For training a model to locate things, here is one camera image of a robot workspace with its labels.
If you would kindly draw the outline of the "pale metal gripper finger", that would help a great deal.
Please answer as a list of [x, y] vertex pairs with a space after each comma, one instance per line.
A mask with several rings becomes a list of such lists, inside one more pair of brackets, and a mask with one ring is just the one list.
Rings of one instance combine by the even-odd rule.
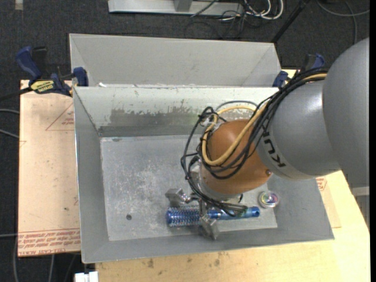
[[215, 210], [200, 210], [199, 222], [202, 227], [202, 233], [205, 237], [216, 240], [219, 235], [217, 226], [218, 215]]
[[183, 204], [192, 202], [192, 198], [187, 195], [181, 188], [171, 188], [165, 193], [169, 200], [170, 207], [180, 207]]

